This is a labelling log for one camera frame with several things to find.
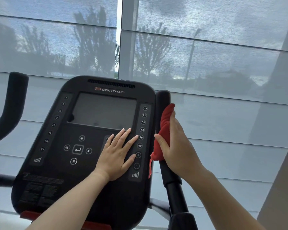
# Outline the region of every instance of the hand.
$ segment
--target hand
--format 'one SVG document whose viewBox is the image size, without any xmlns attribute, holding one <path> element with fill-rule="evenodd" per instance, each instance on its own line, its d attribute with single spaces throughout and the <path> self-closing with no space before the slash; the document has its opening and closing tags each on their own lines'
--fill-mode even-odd
<svg viewBox="0 0 288 230">
<path fill-rule="evenodd" d="M 122 129 L 114 139 L 114 134 L 108 138 L 93 173 L 98 173 L 104 176 L 107 181 L 114 181 L 127 172 L 135 159 L 135 154 L 131 155 L 125 163 L 124 159 L 131 146 L 138 139 L 138 135 L 136 135 L 123 147 L 123 144 L 130 131 L 131 128 L 129 128 L 127 131 Z"/>
<path fill-rule="evenodd" d="M 191 179 L 200 177 L 206 169 L 175 118 L 175 111 L 169 120 L 169 135 L 170 146 L 161 135 L 155 134 L 169 168 L 188 183 Z"/>
</svg>

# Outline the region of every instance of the red plastic trim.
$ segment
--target red plastic trim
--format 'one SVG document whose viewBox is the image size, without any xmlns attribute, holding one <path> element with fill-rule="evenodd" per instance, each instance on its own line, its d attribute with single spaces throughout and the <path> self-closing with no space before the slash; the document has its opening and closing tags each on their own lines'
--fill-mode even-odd
<svg viewBox="0 0 288 230">
<path fill-rule="evenodd" d="M 34 221 L 40 215 L 41 213 L 24 211 L 20 214 L 20 218 Z M 107 225 L 107 224 L 100 224 L 100 223 L 85 221 L 82 226 L 82 230 L 112 230 L 112 228 L 110 225 Z"/>
</svg>

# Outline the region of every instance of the lamp post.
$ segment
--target lamp post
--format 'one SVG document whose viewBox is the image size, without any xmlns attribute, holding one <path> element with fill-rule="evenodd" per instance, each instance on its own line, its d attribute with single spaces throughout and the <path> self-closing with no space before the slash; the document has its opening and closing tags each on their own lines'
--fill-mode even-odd
<svg viewBox="0 0 288 230">
<path fill-rule="evenodd" d="M 188 81 L 190 65 L 191 65 L 192 56 L 193 56 L 193 52 L 194 52 L 194 48 L 195 48 L 195 46 L 194 46 L 195 37 L 200 33 L 200 31 L 201 31 L 201 29 L 198 28 L 198 29 L 196 30 L 196 33 L 194 34 L 194 40 L 193 40 L 193 44 L 192 44 L 192 48 L 191 48 L 191 52 L 190 52 L 190 58 L 189 58 L 188 68 L 187 68 L 187 72 L 186 72 L 185 78 L 184 78 L 184 86 L 183 86 L 183 89 L 182 89 L 183 92 L 184 92 L 185 86 L 186 86 L 187 81 Z"/>
</svg>

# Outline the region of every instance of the round button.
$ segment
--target round button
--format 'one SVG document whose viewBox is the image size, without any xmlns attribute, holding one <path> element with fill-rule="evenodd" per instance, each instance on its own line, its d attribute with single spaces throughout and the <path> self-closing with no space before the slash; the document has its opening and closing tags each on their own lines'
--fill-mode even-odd
<svg viewBox="0 0 288 230">
<path fill-rule="evenodd" d="M 140 164 L 139 164 L 139 163 L 135 163 L 135 164 L 133 165 L 133 167 L 134 167 L 134 169 L 138 170 L 138 169 L 140 168 Z"/>
<path fill-rule="evenodd" d="M 86 153 L 86 154 L 91 154 L 91 153 L 92 153 L 92 149 L 91 149 L 91 148 L 87 148 L 87 149 L 85 150 L 85 153 Z"/>
<path fill-rule="evenodd" d="M 72 158 L 71 160 L 70 160 L 70 164 L 71 165 L 75 165 L 75 164 L 77 164 L 77 158 Z"/>
<path fill-rule="evenodd" d="M 85 136 L 84 135 L 79 136 L 79 141 L 84 141 L 84 140 L 85 140 Z"/>
<path fill-rule="evenodd" d="M 135 154 L 135 157 L 138 158 L 138 159 L 141 158 L 141 156 L 142 156 L 142 154 L 141 154 L 140 152 L 137 152 L 137 153 Z"/>
<path fill-rule="evenodd" d="M 70 145 L 69 144 L 66 144 L 65 146 L 64 146 L 64 151 L 68 151 L 70 149 Z"/>
</svg>

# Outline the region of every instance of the speaker vent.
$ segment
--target speaker vent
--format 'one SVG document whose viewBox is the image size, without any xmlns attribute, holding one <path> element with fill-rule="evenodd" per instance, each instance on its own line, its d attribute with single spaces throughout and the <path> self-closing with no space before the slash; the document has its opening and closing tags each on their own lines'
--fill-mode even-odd
<svg viewBox="0 0 288 230">
<path fill-rule="evenodd" d="M 88 82 L 100 84 L 100 85 L 112 85 L 112 86 L 117 86 L 117 87 L 135 88 L 135 85 L 118 83 L 118 82 L 111 82 L 111 81 L 100 81 L 100 80 L 89 79 Z"/>
</svg>

